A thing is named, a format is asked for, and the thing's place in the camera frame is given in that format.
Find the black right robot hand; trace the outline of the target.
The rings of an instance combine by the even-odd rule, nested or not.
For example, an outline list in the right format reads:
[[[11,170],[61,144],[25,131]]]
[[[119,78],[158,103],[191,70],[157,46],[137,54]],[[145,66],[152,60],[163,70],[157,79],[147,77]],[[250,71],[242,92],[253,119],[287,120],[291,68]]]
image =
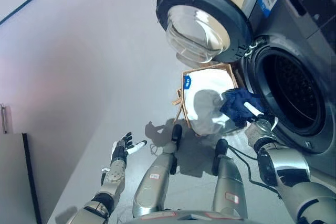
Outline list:
[[[275,122],[275,117],[272,114],[261,112],[259,109],[254,107],[249,102],[245,102],[244,106],[246,109],[248,109],[258,120],[266,120],[270,124],[273,124]]]

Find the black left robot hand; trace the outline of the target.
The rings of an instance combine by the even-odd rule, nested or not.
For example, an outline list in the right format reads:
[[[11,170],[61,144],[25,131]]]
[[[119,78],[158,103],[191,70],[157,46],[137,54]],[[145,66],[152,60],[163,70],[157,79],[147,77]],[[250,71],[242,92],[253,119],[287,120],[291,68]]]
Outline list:
[[[113,144],[111,163],[116,160],[123,160],[126,162],[127,157],[147,145],[147,140],[142,140],[138,143],[133,143],[132,133],[128,132],[123,138]]]

